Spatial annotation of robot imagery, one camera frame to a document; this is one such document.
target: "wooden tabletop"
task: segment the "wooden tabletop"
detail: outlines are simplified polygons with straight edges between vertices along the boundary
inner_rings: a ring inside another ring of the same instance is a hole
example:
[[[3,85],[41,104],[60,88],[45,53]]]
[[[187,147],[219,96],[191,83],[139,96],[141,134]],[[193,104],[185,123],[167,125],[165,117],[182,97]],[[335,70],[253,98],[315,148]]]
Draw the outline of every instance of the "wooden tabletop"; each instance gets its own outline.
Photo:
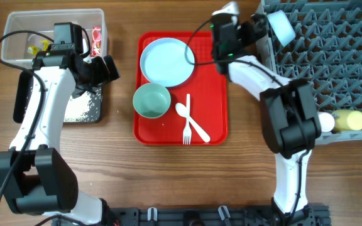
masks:
[[[257,101],[237,85],[228,85],[229,136],[220,146],[150,147],[133,137],[138,38],[151,30],[195,30],[226,1],[0,2],[0,37],[12,11],[104,10],[109,54],[122,77],[104,89],[101,122],[65,125],[61,133],[62,156],[82,191],[104,198],[111,207],[270,204],[275,158],[261,135]],[[258,4],[259,0],[240,2],[242,19],[248,19]],[[12,119],[19,73],[0,64],[0,151],[8,149],[19,129]],[[329,205],[333,225],[362,225],[362,141],[316,147],[309,161],[307,196],[311,203]],[[43,218],[14,215],[2,201],[0,225],[34,225]]]

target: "green cup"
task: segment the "green cup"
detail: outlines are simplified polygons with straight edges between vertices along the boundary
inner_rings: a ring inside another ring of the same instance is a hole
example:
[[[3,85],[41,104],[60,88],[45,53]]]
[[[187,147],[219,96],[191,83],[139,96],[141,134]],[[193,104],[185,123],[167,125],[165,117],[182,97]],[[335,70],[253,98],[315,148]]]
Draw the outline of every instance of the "green cup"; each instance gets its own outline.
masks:
[[[164,86],[147,83],[136,90],[132,102],[139,115],[156,119],[164,115],[170,107],[171,96]]]

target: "white box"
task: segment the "white box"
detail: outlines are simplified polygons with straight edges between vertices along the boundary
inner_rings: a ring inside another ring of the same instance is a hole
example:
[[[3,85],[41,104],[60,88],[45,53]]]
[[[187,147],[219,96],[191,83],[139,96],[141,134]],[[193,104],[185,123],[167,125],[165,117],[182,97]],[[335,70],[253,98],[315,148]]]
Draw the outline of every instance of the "white box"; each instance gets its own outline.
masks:
[[[92,43],[92,28],[101,26],[101,54],[107,55],[108,33],[104,12],[101,9],[58,9],[43,11],[12,12],[6,21],[4,34],[12,31],[37,31],[54,39],[54,24],[72,22],[86,29],[90,43]],[[29,46],[40,46],[41,36],[26,33],[16,34],[3,41],[1,58],[3,61],[31,68],[31,61],[35,57],[27,53]]]

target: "plastic spoon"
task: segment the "plastic spoon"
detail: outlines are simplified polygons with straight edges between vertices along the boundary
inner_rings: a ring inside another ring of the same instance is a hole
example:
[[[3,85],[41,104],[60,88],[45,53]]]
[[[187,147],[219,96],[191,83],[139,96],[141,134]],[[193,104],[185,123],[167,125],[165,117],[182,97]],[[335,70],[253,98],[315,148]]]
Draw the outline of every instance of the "plastic spoon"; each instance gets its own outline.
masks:
[[[199,134],[200,138],[202,138],[202,140],[204,140],[206,143],[211,141],[211,137],[198,125],[198,123],[196,123],[191,118],[191,116],[189,116],[188,109],[186,106],[184,106],[181,103],[177,103],[175,105],[175,110],[181,117],[187,118],[189,120],[189,122],[194,127],[194,129],[197,131],[197,133]]]

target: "plastic fork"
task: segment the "plastic fork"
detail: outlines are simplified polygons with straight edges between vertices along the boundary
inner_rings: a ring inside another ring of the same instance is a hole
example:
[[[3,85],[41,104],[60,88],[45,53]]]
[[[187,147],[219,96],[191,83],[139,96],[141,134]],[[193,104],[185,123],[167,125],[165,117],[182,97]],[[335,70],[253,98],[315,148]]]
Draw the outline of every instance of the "plastic fork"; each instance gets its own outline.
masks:
[[[190,95],[187,94],[187,112],[188,116],[190,114],[191,104],[190,104]],[[186,118],[187,123],[185,124],[184,130],[182,131],[182,144],[189,145],[191,144],[192,139],[192,131],[191,127],[189,126],[189,117]]]

